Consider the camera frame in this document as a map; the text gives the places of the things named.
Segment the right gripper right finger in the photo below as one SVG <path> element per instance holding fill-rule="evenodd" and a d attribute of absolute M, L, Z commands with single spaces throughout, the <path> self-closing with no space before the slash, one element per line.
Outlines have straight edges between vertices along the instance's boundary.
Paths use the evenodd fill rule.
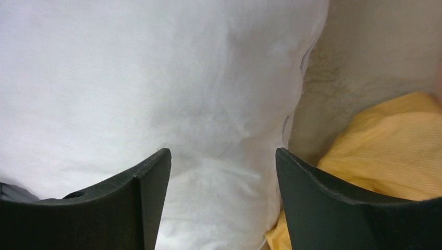
<path fill-rule="evenodd" d="M 276 150 L 276 170 L 293 249 L 441 249 L 441 198 L 375 193 L 285 148 Z"/>

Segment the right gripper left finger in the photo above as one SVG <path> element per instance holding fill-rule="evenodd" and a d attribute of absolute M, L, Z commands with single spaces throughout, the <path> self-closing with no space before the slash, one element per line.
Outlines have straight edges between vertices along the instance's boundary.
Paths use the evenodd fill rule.
<path fill-rule="evenodd" d="M 163 148 L 62 199 L 1 201 L 1 249 L 154 249 L 170 169 Z"/>

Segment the white pillow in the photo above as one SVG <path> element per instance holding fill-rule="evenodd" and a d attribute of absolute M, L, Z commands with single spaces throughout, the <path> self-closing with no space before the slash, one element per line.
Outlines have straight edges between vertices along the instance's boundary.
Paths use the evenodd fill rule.
<path fill-rule="evenodd" d="M 261 249 L 328 1 L 1 1 L 1 198 L 61 198 L 160 148 L 157 249 Z"/>

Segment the orange Mickey Mouse pillowcase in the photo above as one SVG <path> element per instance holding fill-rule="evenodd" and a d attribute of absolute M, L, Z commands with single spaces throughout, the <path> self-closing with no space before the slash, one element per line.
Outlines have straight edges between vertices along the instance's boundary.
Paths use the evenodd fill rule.
<path fill-rule="evenodd" d="M 369 108 L 315 167 L 383 195 L 441 198 L 441 104 L 415 92 Z M 284 209 L 266 239 L 271 249 L 293 249 Z"/>

